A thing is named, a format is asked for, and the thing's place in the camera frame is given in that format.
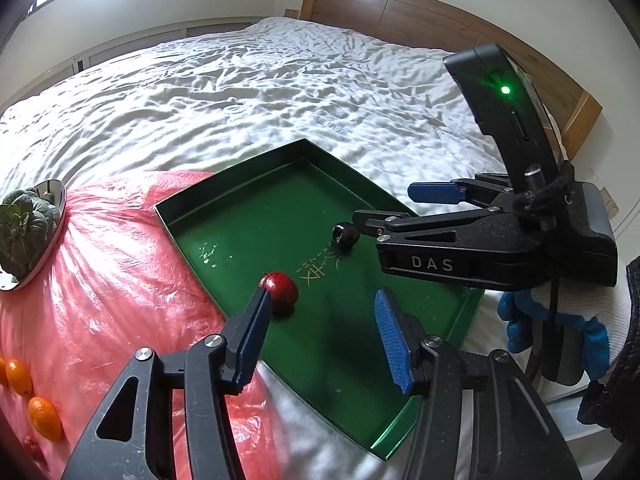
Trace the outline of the blue gloved hand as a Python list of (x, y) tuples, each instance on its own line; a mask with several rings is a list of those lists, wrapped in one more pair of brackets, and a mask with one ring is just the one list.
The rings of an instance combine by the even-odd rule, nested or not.
[(498, 315), (508, 323), (508, 350), (533, 349), (542, 376), (564, 386), (577, 384), (582, 376), (605, 376), (612, 362), (606, 326), (612, 292), (584, 284), (506, 292), (498, 302)]

